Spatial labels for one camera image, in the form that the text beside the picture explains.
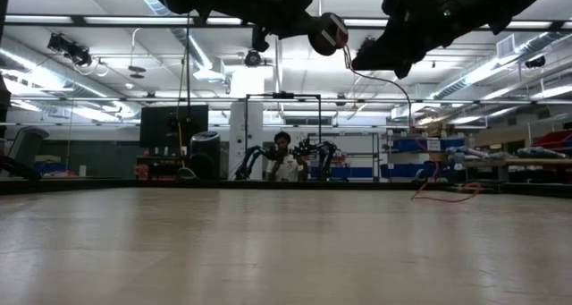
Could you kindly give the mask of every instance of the air duct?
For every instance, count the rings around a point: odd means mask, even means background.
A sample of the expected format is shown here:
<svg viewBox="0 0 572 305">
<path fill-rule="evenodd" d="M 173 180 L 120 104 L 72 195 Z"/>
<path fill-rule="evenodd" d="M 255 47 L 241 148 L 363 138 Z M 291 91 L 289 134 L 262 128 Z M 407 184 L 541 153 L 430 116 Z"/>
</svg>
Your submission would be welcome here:
<svg viewBox="0 0 572 305">
<path fill-rule="evenodd" d="M 176 15 L 167 9 L 158 0 L 143 0 L 149 9 L 155 14 L 160 16 L 166 15 Z M 175 36 L 179 42 L 182 43 L 184 47 L 187 46 L 187 30 L 182 28 L 170 28 L 171 33 Z M 205 81 L 209 82 L 224 82 L 224 71 L 217 70 L 217 67 L 213 67 L 213 63 L 208 59 L 203 50 L 198 46 L 195 39 L 189 35 L 189 53 L 190 56 L 195 61 L 198 69 L 200 71 L 209 70 L 213 73 L 203 73 L 195 76 L 198 80 L 203 80 L 202 76 L 207 76 Z"/>
<path fill-rule="evenodd" d="M 3 68 L 25 72 L 25 78 L 48 89 L 73 89 L 66 91 L 66 97 L 109 97 L 116 105 L 118 97 L 124 97 L 120 92 L 108 88 L 75 72 L 58 62 L 33 51 L 26 46 L 10 39 L 2 39 L 0 58 L 5 63 Z M 121 103 L 119 106 L 128 107 L 133 114 L 140 110 L 140 104 Z"/>
<path fill-rule="evenodd" d="M 435 92 L 431 94 L 429 99 L 443 99 L 451 94 L 454 94 L 462 89 L 476 84 L 481 80 L 492 77 L 497 72 L 502 71 L 504 68 L 517 63 L 526 62 L 539 52 L 543 51 L 546 47 L 554 45 L 565 38 L 570 36 L 569 33 L 561 32 L 545 32 L 539 36 L 528 39 L 520 45 L 514 45 L 513 39 L 510 40 L 509 54 L 502 54 L 500 51 L 497 54 L 490 55 L 477 64 L 471 67 L 468 71 L 464 72 L 460 77 L 453 81 L 446 81 L 439 84 Z M 407 108 L 404 106 L 393 108 L 397 116 L 407 115 Z"/>
</svg>

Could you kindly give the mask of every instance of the platform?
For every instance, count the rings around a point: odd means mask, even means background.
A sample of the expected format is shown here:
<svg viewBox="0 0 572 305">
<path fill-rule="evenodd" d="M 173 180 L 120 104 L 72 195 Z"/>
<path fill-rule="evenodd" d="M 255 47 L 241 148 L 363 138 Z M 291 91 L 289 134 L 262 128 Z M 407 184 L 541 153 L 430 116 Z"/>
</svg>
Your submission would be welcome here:
<svg viewBox="0 0 572 305">
<path fill-rule="evenodd" d="M 572 303 L 571 200 L 480 195 L 443 204 L 411 195 L 3 196 L 0 304 Z"/>
</svg>

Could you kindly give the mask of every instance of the ceiling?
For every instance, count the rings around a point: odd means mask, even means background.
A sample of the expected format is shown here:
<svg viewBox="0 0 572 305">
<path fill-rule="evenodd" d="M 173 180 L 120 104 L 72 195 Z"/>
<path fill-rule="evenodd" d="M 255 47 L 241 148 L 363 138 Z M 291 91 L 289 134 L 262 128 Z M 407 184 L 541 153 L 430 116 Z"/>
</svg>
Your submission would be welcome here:
<svg viewBox="0 0 572 305">
<path fill-rule="evenodd" d="M 321 0 L 322 13 L 334 12 L 341 17 L 382 18 L 380 4 L 382 0 Z M 572 17 L 569 3 L 572 0 L 539 0 L 518 18 L 521 20 L 568 20 Z M 319 0 L 308 7 L 312 15 L 319 13 Z M 99 15 L 151 15 L 153 14 L 143 0 L 10 0 L 8 13 L 33 14 L 99 14 Z M 131 58 L 131 35 L 134 29 L 122 28 L 57 28 L 57 27 L 16 27 L 4 29 L 6 37 L 21 42 L 41 54 L 68 65 L 70 62 L 60 55 L 54 55 L 46 48 L 51 33 L 63 33 L 67 38 L 90 48 L 90 53 L 107 63 L 110 72 L 105 77 L 94 73 L 88 77 L 94 81 L 117 90 L 125 96 L 145 96 L 155 92 L 159 97 L 177 97 L 181 85 L 181 58 L 183 46 L 168 29 L 143 29 L 135 37 L 135 47 Z M 383 31 L 351 30 L 349 47 L 355 54 L 366 37 L 379 37 Z M 251 29 L 194 29 L 191 31 L 197 44 L 209 57 L 224 60 L 227 73 L 243 69 L 240 54 L 248 51 Z M 419 64 L 416 64 L 409 76 L 399 83 L 413 92 L 417 84 L 440 84 L 459 76 L 468 67 L 494 54 L 496 43 L 508 36 L 501 33 L 493 36 L 491 32 L 473 32 L 456 40 L 448 48 L 431 51 Z M 273 59 L 274 42 L 264 57 Z M 145 67 L 147 72 L 143 80 L 130 77 L 127 67 L 131 64 Z M 344 65 L 342 52 L 323 57 L 308 44 L 306 37 L 288 38 L 282 41 L 282 90 L 296 93 L 319 93 L 324 97 L 335 97 L 345 93 L 349 97 L 359 98 L 402 98 L 403 95 L 392 85 L 375 80 L 358 80 Z M 392 72 L 376 72 L 375 76 L 394 80 Z M 493 88 L 504 87 L 517 78 L 515 73 L 495 76 L 484 80 L 484 84 Z M 227 96 L 225 87 L 217 83 L 201 82 L 191 79 L 192 97 Z M 276 91 L 273 70 L 267 69 L 265 91 Z M 481 96 L 473 94 L 474 99 Z M 215 104 L 213 108 L 227 108 L 226 104 Z M 389 111 L 394 105 L 370 105 L 366 110 Z"/>
</svg>

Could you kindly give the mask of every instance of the man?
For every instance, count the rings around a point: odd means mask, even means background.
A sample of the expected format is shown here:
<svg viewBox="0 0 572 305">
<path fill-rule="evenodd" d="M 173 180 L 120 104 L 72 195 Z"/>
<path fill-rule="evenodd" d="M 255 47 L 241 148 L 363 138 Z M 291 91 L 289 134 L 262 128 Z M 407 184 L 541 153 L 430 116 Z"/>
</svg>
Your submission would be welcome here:
<svg viewBox="0 0 572 305">
<path fill-rule="evenodd" d="M 290 154 L 290 135 L 281 131 L 274 136 L 276 160 L 268 161 L 265 178 L 267 181 L 303 182 L 307 179 L 307 163 L 301 157 Z"/>
</svg>

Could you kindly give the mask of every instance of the cable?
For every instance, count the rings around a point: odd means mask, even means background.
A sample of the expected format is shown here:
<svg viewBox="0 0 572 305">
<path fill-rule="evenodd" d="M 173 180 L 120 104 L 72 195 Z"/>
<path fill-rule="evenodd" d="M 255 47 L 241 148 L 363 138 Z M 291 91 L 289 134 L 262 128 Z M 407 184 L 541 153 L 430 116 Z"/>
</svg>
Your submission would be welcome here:
<svg viewBox="0 0 572 305">
<path fill-rule="evenodd" d="M 431 160 L 431 162 L 435 163 L 435 171 L 433 172 L 432 178 L 436 182 L 437 181 L 437 175 L 439 174 L 439 168 L 440 168 L 439 159 L 434 158 L 433 154 L 431 152 L 429 152 L 427 147 L 425 145 L 423 145 L 418 139 L 415 139 L 415 143 L 417 144 L 417 146 L 419 148 L 421 148 L 421 150 L 423 150 L 425 153 L 427 153 L 429 155 L 429 159 Z M 425 187 L 428 184 L 429 184 L 429 182 L 424 183 L 421 186 L 421 188 L 419 188 L 419 190 L 417 190 L 413 194 L 413 196 L 411 197 L 411 201 L 426 199 L 426 200 L 431 200 L 431 201 L 436 201 L 436 202 L 459 203 L 459 202 L 465 202 L 465 201 L 468 201 L 472 198 L 475 198 L 477 195 L 479 195 L 479 193 L 483 189 L 483 186 L 481 185 L 480 182 L 470 182 L 470 183 L 466 183 L 465 185 L 463 185 L 457 189 L 457 193 L 462 193 L 462 192 L 466 191 L 467 189 L 474 188 L 475 190 L 474 190 L 473 194 L 471 194 L 470 196 L 463 198 L 463 199 L 443 199 L 443 198 L 433 198 L 433 197 L 427 197 L 427 196 L 421 195 L 421 192 L 423 192 L 423 190 L 425 189 Z"/>
<path fill-rule="evenodd" d="M 366 76 L 363 73 L 359 73 L 356 72 L 352 67 L 351 67 L 351 53 L 349 52 L 349 47 L 348 45 L 343 47 L 343 54 L 344 54 L 344 60 L 346 62 L 346 68 L 350 69 L 351 72 L 353 72 L 354 74 L 356 74 L 359 77 L 362 78 L 366 78 L 369 80 L 378 80 L 378 81 L 383 81 L 383 82 L 388 82 L 391 85 L 396 86 L 397 88 L 399 88 L 401 90 L 401 92 L 403 93 L 403 95 L 405 95 L 405 98 L 408 101 L 408 107 L 409 107 L 409 113 L 408 113 L 408 128 L 411 129 L 412 126 L 412 122 L 413 122 L 413 118 L 412 118 L 412 108 L 413 106 L 411 105 L 411 98 L 409 98 L 409 94 L 407 93 L 406 90 L 403 89 L 403 87 L 401 87 L 397 82 L 393 81 L 393 80 L 386 80 L 384 78 L 379 78 L 379 77 L 374 77 L 374 76 Z"/>
</svg>

